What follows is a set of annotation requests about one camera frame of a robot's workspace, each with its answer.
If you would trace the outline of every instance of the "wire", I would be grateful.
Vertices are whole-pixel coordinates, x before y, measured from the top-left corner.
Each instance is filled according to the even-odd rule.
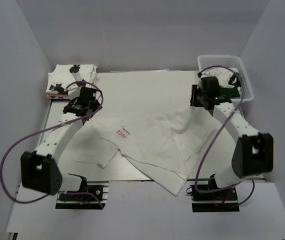
[[[188,187],[187,189],[186,189],[186,194],[192,194],[193,193],[193,190],[192,190],[192,187],[190,186],[190,187]]]
[[[198,73],[198,76],[201,76],[201,73],[203,71],[206,71],[208,69],[211,69],[211,68],[224,68],[224,69],[227,69],[229,71],[231,71],[232,73],[236,74],[236,72],[228,67],[225,67],[225,66],[220,66],[220,65],[213,65],[213,66],[209,66],[209,67],[206,67],[204,68],[203,70],[201,70],[199,73]],[[227,123],[230,121],[230,119],[232,119],[232,117],[234,116],[236,110],[240,107],[240,105],[243,103],[244,101],[244,97],[242,97],[240,99],[240,102],[237,104],[237,106],[234,108],[233,111],[231,111],[231,114],[226,118],[226,120],[223,122],[223,124],[221,125],[221,127],[218,129],[218,131],[216,132],[216,134],[214,135],[213,139],[211,140],[208,148],[206,149],[205,153],[203,154],[201,160],[200,160],[200,163],[199,163],[199,166],[198,166],[198,169],[197,169],[197,173],[196,173],[196,177],[195,177],[195,182],[194,182],[194,187],[195,187],[195,190],[200,193],[200,194],[210,194],[210,193],[216,193],[216,192],[220,192],[220,191],[224,191],[224,190],[227,190],[227,189],[230,189],[230,188],[233,188],[235,185],[230,185],[230,186],[226,186],[226,187],[223,187],[223,188],[217,188],[217,189],[212,189],[212,190],[201,190],[198,188],[198,185],[197,185],[197,182],[198,182],[198,179],[199,179],[199,174],[201,172],[201,169],[202,169],[202,166],[204,164],[204,161],[209,153],[209,151],[212,149],[215,141],[217,140],[219,134],[223,131],[223,129],[225,128],[225,126],[227,125]]]
[[[252,182],[252,188],[251,188],[251,192],[249,193],[248,197],[245,200],[239,202],[238,204],[230,205],[230,206],[226,206],[226,207],[228,207],[228,208],[238,207],[238,206],[244,204],[245,202],[247,202],[252,197],[252,195],[254,194],[254,191],[255,191],[255,181],[253,179],[250,179],[250,180]]]
[[[85,204],[86,202],[88,202],[88,201],[89,201],[90,199],[92,199],[92,198],[93,198],[92,196],[86,198],[85,200],[83,200],[83,201],[80,202],[80,205]]]
[[[67,195],[89,195],[89,196],[92,196],[97,202],[98,204],[100,205],[101,209],[104,209],[104,206],[102,205],[101,201],[99,201],[99,199],[92,193],[90,192],[75,192],[75,191],[68,191],[66,192]]]
[[[73,122],[76,122],[76,121],[79,121],[79,120],[82,120],[82,119],[87,119],[87,118],[89,119],[89,118],[92,118],[92,117],[102,108],[102,106],[103,106],[103,102],[104,102],[103,92],[102,92],[96,85],[94,85],[94,84],[92,84],[92,83],[90,83],[90,82],[87,82],[87,81],[74,81],[74,82],[72,82],[71,84],[69,84],[66,88],[68,88],[69,86],[71,86],[71,85],[73,85],[73,84],[76,84],[76,83],[78,83],[78,82],[86,83],[86,84],[89,84],[89,85],[93,86],[94,88],[96,88],[97,91],[98,91],[98,92],[100,93],[100,95],[101,95],[101,102],[100,102],[99,107],[96,109],[96,111],[94,111],[94,112],[92,112],[92,113],[90,113],[90,114],[87,114],[87,115],[85,115],[85,116],[80,116],[80,117],[77,117],[77,118],[75,118],[75,119],[73,119],[73,120],[66,121],[66,122],[63,123],[64,125],[71,124],[71,123],[73,123]],[[5,152],[5,154],[3,155],[2,159],[1,159],[1,162],[0,162],[0,184],[1,184],[1,187],[2,187],[2,189],[3,189],[3,191],[4,191],[4,193],[8,196],[8,198],[10,198],[10,199],[11,199],[12,201],[14,201],[15,203],[18,203],[18,204],[31,204],[31,203],[34,203],[34,202],[37,202],[37,201],[39,201],[39,200],[44,199],[45,197],[49,196],[49,194],[46,194],[46,195],[41,196],[41,197],[39,197],[39,198],[37,198],[37,199],[29,200],[29,201],[20,201],[20,200],[17,200],[15,197],[13,197],[13,196],[9,193],[7,187],[5,186],[5,181],[4,181],[4,176],[3,176],[4,163],[5,163],[5,160],[6,160],[7,156],[8,156],[8,154],[11,152],[11,150],[13,150],[13,148],[14,148],[16,145],[18,145],[18,144],[21,143],[22,141],[24,141],[24,140],[26,140],[26,139],[29,139],[29,138],[31,138],[31,137],[33,137],[33,136],[36,136],[36,135],[38,135],[38,134],[42,134],[42,133],[44,133],[44,132],[47,132],[47,131],[50,131],[50,130],[53,130],[53,129],[58,129],[58,128],[62,127],[63,124],[57,124],[57,125],[55,125],[55,126],[51,126],[51,127],[46,128],[46,129],[43,129],[43,130],[40,130],[40,131],[36,131],[36,132],[31,133],[31,134],[29,134],[29,135],[27,135],[27,136],[24,136],[23,138],[19,139],[19,140],[16,141],[14,144],[12,144],[12,145],[8,148],[8,150]]]
[[[224,195],[223,201],[221,203],[218,204],[218,206],[224,204],[227,200],[227,194]]]

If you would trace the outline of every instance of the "folded white shirt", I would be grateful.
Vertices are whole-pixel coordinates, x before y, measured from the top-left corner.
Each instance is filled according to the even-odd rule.
[[[215,126],[206,110],[190,106],[157,116],[93,118],[66,148],[74,152],[77,162],[103,168],[120,151],[139,171],[176,196]]]
[[[234,72],[238,73],[238,69],[231,67],[231,70],[233,70]],[[217,77],[218,82],[219,82],[219,86],[221,86],[222,88],[227,88],[227,89],[233,89],[235,86],[234,85],[230,85],[229,81],[231,79],[231,77],[234,75],[233,72],[229,71],[228,69],[225,69],[223,67],[213,67],[210,68],[208,70],[205,70],[202,74],[201,77]],[[234,84],[236,83],[236,78],[234,79],[234,81],[232,81],[231,83]]]
[[[47,94],[61,94],[65,95],[64,89],[68,84],[75,81],[74,76],[70,73],[71,67],[74,65],[56,65],[53,72],[48,73]],[[79,66],[79,74],[87,82],[95,83],[97,78],[97,66],[93,64],[82,64]]]

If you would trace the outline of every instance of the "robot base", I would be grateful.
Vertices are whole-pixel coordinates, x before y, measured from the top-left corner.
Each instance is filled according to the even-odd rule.
[[[86,190],[83,188],[81,192],[88,192],[95,195],[101,204],[105,207],[108,197],[108,183],[87,183]],[[68,195],[59,193],[56,201],[56,209],[79,209],[79,210],[102,210],[101,206],[90,195]]]
[[[207,184],[199,184],[200,190],[208,190]],[[193,213],[215,213],[215,212],[239,212],[238,197],[235,188],[222,191],[217,198],[217,194],[199,193],[194,185],[190,185],[191,206]]]

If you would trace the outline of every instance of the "tabletop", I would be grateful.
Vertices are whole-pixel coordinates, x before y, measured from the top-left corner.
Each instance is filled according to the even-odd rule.
[[[98,73],[97,86],[104,95],[103,108],[94,118],[130,118],[135,115],[156,115],[184,106],[189,106],[192,85],[199,81],[196,71],[140,71]],[[51,105],[47,127],[57,124],[66,101],[54,101]],[[209,142],[200,149],[201,157]],[[235,142],[223,130],[209,152],[200,172],[200,178],[208,178],[231,164]],[[61,171],[78,174],[88,181],[136,181],[149,178],[137,170],[126,158],[118,153],[103,169],[96,164],[83,163],[74,159],[66,149],[59,160]],[[194,179],[198,164],[190,178]]]

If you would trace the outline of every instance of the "gray wall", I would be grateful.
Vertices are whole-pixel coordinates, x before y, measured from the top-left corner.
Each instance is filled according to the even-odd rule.
[[[41,127],[48,108],[46,76],[51,66],[14,0],[0,0],[0,161],[19,138]],[[7,159],[4,178],[14,195],[20,182],[20,155],[37,138],[23,142]],[[12,201],[0,185],[0,239]]]
[[[268,0],[17,0],[50,64],[193,70],[239,55]]]
[[[270,0],[241,59],[255,94],[246,106],[247,119],[274,137],[274,169],[268,177],[285,208],[285,1]]]

